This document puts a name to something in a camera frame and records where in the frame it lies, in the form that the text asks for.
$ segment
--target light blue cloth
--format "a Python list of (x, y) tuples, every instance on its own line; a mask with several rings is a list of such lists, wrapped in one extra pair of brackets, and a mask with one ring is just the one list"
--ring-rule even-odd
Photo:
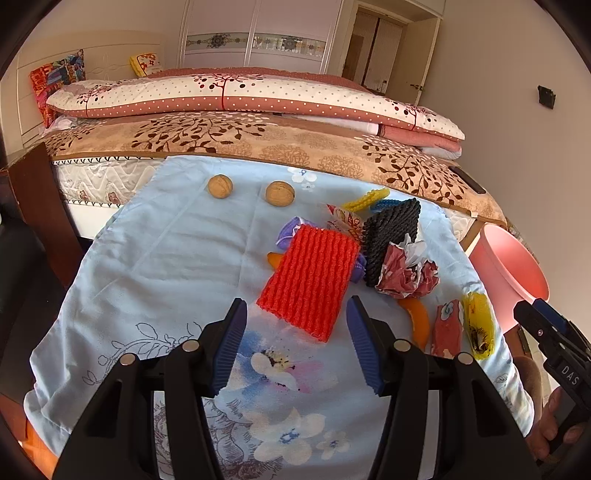
[[(234, 184), (227, 199), (207, 192), (223, 173)], [(295, 187), (295, 201), (269, 205), (274, 180)], [(267, 253), (294, 216), (318, 225), (326, 203), (340, 205), (375, 186), (329, 174), (209, 157), (170, 157), (94, 242), (60, 315), (34, 350), (37, 383), (27, 416), (59, 454), (76, 420), (114, 362), (125, 352), (164, 355), (209, 322), (224, 317), (234, 297), (249, 303), (248, 327), (229, 385), (206, 412), (226, 479), (364, 479), (376, 453), (387, 398), (365, 385), (345, 322), (344, 303), (359, 295), (368, 313), (411, 337), (408, 315), (363, 282), (349, 284), (328, 343), (254, 303), (272, 269)], [(390, 198), (405, 200), (400, 192)], [(431, 321), (437, 306), (484, 287), (453, 236), (443, 211), (421, 200), (420, 226), (440, 284), (423, 299)], [(481, 362), (521, 430), (533, 406), (496, 329), (496, 351)], [(467, 338), (464, 350), (469, 351)], [(156, 443), (163, 477), (170, 476), (162, 395), (156, 398)]]

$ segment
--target white wardrobe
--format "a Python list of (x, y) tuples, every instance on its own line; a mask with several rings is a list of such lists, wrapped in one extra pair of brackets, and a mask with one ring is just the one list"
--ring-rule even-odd
[(324, 73), (341, 0), (195, 0), (184, 67)]

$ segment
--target pink bucket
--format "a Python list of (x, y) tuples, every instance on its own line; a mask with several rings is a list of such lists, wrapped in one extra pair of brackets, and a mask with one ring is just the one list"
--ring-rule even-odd
[(520, 300), (548, 300), (548, 282), (528, 250), (500, 226), (487, 223), (470, 261), (484, 283), (503, 333), (517, 322), (513, 308)]

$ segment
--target finger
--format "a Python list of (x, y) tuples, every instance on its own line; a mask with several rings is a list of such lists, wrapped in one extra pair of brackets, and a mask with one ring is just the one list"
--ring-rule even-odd
[(548, 399), (547, 408), (544, 411), (549, 410), (550, 413), (555, 413), (560, 406), (560, 399), (562, 398), (562, 387), (556, 388), (551, 394), (550, 398)]
[(543, 411), (542, 417), (538, 422), (538, 429), (544, 438), (548, 440), (554, 440), (556, 438), (558, 434), (558, 423), (549, 408)]
[(584, 430), (585, 430), (584, 423), (580, 423), (578, 425), (575, 425), (574, 427), (569, 428), (566, 431), (566, 433), (564, 434), (564, 438), (563, 438), (564, 442), (568, 443), (569, 445), (577, 443), (579, 441), (579, 438), (583, 434)]
[(550, 445), (538, 428), (535, 427), (525, 441), (534, 458), (544, 460), (550, 454)]

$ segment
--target colorful pillow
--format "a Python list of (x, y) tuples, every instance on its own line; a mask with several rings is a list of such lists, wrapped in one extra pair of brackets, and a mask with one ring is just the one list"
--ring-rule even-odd
[(33, 70), (29, 77), (33, 83), (37, 107), (43, 117), (45, 128), (48, 128), (59, 116), (59, 113), (47, 106), (49, 96), (64, 85), (86, 80), (84, 50), (80, 49), (65, 59), (46, 63)]
[(120, 82), (88, 80), (62, 89), (48, 103), (86, 118), (223, 110), (294, 113), (389, 125), (464, 140), (451, 120), (424, 107), (312, 80), (260, 74), (142, 77)]
[(155, 53), (142, 53), (129, 58), (131, 68), (138, 77), (145, 77), (163, 70)]

